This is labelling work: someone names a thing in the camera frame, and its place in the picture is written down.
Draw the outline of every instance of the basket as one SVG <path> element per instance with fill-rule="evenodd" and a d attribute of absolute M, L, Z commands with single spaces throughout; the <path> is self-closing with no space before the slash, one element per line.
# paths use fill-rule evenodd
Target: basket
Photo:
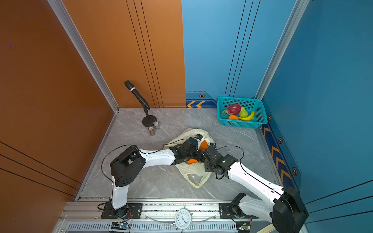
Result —
<path fill-rule="evenodd" d="M 228 114 L 220 114 L 222 111 L 227 109 L 232 104 L 240 104 L 242 107 L 245 107 L 249 115 L 251 114 L 251 111 L 255 111 L 254 118 L 249 122 L 243 120 L 229 120 Z M 220 96 L 217 99 L 217 117 L 219 118 L 221 125 L 236 126 L 243 128 L 256 129 L 259 126 L 267 123 L 267 114 L 264 109 L 263 103 L 261 100 L 257 99 Z"/>

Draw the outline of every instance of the round microphone base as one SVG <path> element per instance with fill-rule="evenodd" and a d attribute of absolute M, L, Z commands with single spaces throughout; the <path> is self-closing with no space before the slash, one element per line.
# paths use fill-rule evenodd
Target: round microphone base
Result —
<path fill-rule="evenodd" d="M 153 122 L 156 122 L 157 121 L 157 118 L 153 115 L 149 115 L 149 116 L 146 116 L 144 117 L 144 119 L 142 120 L 142 124 L 145 126 L 145 127 L 150 127 L 150 126 L 153 126 Z"/>

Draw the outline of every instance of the yellow banana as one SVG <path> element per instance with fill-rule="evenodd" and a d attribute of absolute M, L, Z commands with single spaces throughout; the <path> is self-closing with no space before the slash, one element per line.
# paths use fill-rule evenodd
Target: yellow banana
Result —
<path fill-rule="evenodd" d="M 254 118 L 254 116 L 255 116 L 255 111 L 252 111 L 250 116 L 248 116 L 248 117 L 238 117 L 238 118 L 240 120 L 244 120 L 244 121 L 248 122 L 248 121 L 251 121 Z"/>

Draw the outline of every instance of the plastic bag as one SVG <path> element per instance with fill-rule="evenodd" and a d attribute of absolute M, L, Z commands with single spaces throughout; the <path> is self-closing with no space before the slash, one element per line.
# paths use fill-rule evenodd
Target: plastic bag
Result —
<path fill-rule="evenodd" d="M 173 147 L 177 144 L 182 144 L 184 141 L 177 141 L 184 138 L 194 138 L 197 134 L 200 134 L 203 136 L 204 140 L 207 142 L 207 144 L 210 144 L 214 142 L 214 140 L 211 138 L 210 134 L 202 129 L 192 129 L 189 128 L 186 131 L 184 131 L 180 136 L 173 139 L 171 142 L 175 142 L 173 144 L 167 145 L 166 148 Z M 205 172 L 205 166 L 204 163 L 193 163 L 193 164 L 186 164 L 186 163 L 180 163 L 175 165 L 180 173 L 183 175 L 183 177 L 195 188 L 201 187 L 210 177 L 211 172 Z"/>

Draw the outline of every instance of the clock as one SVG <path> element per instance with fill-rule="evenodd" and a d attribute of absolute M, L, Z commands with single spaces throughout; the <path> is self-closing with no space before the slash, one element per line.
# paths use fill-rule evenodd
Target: clock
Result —
<path fill-rule="evenodd" d="M 187 229 L 192 224 L 192 215 L 186 209 L 179 210 L 175 215 L 175 224 L 181 230 Z"/>

